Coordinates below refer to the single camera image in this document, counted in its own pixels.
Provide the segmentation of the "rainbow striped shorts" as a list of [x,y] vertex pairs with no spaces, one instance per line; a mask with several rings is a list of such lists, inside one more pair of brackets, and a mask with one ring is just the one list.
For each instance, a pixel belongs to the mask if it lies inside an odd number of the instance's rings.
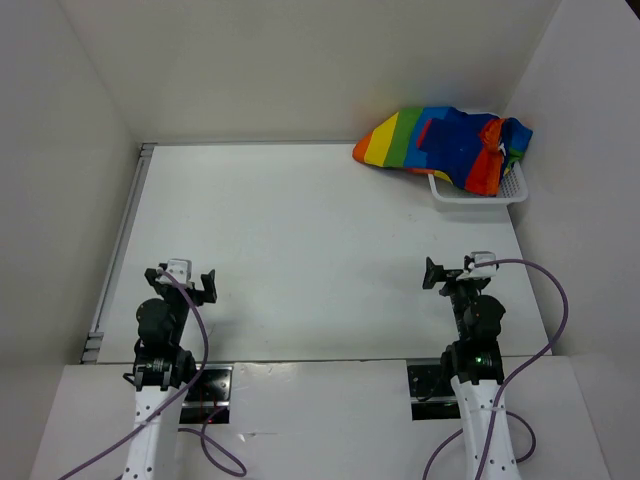
[[410,107],[359,140],[352,157],[373,167],[431,174],[469,194],[495,197],[532,137],[514,117],[451,106]]

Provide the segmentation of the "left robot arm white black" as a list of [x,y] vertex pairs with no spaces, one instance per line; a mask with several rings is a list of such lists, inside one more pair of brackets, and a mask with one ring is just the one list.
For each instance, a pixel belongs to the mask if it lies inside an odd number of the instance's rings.
[[180,346],[190,313],[217,300],[215,272],[191,280],[192,262],[170,259],[145,271],[156,293],[136,310],[138,340],[134,347],[134,427],[124,479],[174,479],[180,412],[196,394],[200,372],[193,354]]

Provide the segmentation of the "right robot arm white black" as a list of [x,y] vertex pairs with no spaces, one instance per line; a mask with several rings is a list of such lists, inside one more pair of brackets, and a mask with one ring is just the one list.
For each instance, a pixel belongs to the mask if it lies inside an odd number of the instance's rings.
[[474,269],[476,261],[492,261],[491,252],[474,252],[461,269],[447,269],[426,260],[423,288],[438,286],[450,300],[458,339],[446,347],[438,370],[440,385],[454,393],[458,404],[469,479],[519,479],[521,477],[503,399],[505,380],[498,344],[504,306],[483,290],[496,268]]

